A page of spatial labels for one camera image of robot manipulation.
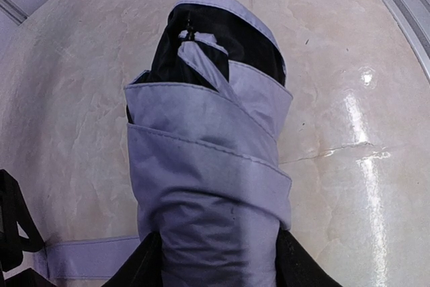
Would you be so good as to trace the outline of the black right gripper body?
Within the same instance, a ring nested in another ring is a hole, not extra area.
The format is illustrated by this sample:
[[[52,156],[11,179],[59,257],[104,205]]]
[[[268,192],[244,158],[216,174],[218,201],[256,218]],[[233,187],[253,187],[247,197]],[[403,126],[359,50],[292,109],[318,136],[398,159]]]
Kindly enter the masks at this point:
[[[19,267],[24,253],[44,250],[45,243],[30,215],[18,182],[1,170],[1,285],[49,286],[50,281],[32,268],[8,279],[4,274]]]

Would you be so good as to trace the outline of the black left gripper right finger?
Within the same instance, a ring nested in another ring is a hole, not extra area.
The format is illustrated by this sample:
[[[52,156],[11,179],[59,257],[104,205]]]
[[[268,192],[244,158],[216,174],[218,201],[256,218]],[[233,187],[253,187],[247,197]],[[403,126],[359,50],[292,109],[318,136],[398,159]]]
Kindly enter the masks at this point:
[[[287,230],[276,241],[276,284],[282,287],[341,287]]]

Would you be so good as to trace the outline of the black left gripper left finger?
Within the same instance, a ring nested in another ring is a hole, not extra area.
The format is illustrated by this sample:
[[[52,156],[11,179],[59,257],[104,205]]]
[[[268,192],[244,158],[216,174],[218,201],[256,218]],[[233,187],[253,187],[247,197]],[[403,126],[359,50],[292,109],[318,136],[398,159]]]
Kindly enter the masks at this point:
[[[162,287],[162,240],[149,233],[103,287]]]

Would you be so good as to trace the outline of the lilac folding umbrella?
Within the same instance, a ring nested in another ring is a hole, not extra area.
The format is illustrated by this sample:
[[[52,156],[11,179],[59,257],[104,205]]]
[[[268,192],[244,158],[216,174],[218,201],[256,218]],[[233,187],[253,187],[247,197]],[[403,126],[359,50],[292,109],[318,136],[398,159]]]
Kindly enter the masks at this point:
[[[61,243],[49,278],[114,276],[149,233],[163,286],[275,286],[291,222],[277,139],[292,95],[269,28],[236,0],[178,0],[152,66],[125,88],[138,236]]]

